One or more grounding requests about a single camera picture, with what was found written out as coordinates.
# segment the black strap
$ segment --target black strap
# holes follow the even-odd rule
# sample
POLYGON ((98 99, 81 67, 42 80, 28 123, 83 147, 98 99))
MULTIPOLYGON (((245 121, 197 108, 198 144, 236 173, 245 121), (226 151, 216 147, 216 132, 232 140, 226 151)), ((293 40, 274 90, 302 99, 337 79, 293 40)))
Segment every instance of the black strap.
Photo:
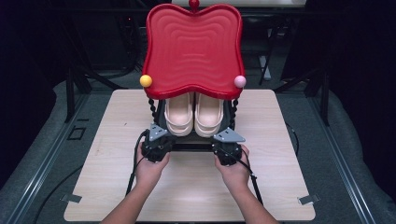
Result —
POLYGON ((247 157, 247 164, 246 164, 246 163, 244 163, 243 161, 241 161, 239 158, 236 158, 236 157, 233 156, 232 154, 226 152, 226 151, 225 151, 224 149, 222 149, 221 147, 217 147, 217 149, 220 149, 220 150, 223 151, 224 153, 228 154, 228 156, 232 157, 233 159, 235 159, 236 161, 238 161, 239 163, 241 163, 243 166, 245 166, 245 167, 247 168, 247 170, 248 170, 248 172, 249 172, 249 175, 250 175, 251 183, 253 184, 253 188, 254 188, 254 191, 255 191, 255 193, 256 193, 256 198, 257 198, 257 200, 258 200, 261 204, 263 204, 263 203, 262 203, 262 195, 260 194, 259 186, 257 185, 257 181, 256 181, 257 176, 255 176, 254 173, 253 173, 253 171, 250 169, 250 161, 249 161, 249 159, 248 159, 247 153, 246 153, 244 150, 242 150, 242 151, 244 152, 245 156, 247 157))
POLYGON ((136 167, 139 164, 139 162, 141 162, 142 160, 140 160, 139 162, 137 162, 137 148, 139 147, 140 144, 140 140, 142 139, 143 136, 146 136, 149 133, 149 130, 146 129, 145 131, 143 131, 140 136, 137 138, 136 141, 136 145, 134 146, 134 169, 132 170, 131 176, 129 177, 129 183, 128 183, 128 188, 126 189, 126 193, 125 196, 129 193, 129 191, 131 191, 132 189, 132 184, 134 183, 134 176, 135 176, 135 172, 136 172, 136 167))

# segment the red wavy lid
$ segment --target red wavy lid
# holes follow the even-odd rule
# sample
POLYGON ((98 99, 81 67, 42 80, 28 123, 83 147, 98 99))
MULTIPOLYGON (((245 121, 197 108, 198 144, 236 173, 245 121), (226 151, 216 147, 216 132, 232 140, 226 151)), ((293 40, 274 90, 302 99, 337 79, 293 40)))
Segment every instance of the red wavy lid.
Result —
POLYGON ((148 54, 143 75, 152 78, 149 98, 162 100, 189 91, 232 100, 242 89, 234 85, 245 69, 240 53, 239 11, 218 4, 188 11, 162 4, 148 14, 148 54))

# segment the yellow ball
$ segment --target yellow ball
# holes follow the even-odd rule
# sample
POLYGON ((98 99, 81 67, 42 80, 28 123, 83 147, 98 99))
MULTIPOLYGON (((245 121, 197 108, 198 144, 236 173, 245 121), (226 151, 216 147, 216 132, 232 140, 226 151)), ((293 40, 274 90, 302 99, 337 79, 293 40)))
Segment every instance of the yellow ball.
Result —
POLYGON ((149 87, 151 86, 152 83, 152 78, 149 75, 143 75, 140 78, 140 85, 142 85, 142 87, 149 87))

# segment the black chair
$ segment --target black chair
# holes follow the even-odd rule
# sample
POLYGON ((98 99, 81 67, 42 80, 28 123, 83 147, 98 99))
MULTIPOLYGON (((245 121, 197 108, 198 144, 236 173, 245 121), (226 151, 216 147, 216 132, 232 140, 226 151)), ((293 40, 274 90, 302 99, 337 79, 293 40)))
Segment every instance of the black chair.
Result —
POLYGON ((241 52, 244 58, 253 57, 255 64, 245 63, 245 68, 260 68, 261 78, 264 81, 265 71, 271 59, 279 28, 285 23, 285 18, 280 15, 242 15, 243 32, 241 39, 241 52))

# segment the pink ball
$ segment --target pink ball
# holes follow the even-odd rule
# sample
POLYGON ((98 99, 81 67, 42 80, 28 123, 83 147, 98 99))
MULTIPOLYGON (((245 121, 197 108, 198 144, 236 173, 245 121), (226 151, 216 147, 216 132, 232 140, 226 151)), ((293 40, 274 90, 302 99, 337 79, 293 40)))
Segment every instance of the pink ball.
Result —
POLYGON ((247 84, 247 80, 245 79, 244 76, 237 76, 234 80, 233 83, 237 88, 244 88, 245 85, 247 84))

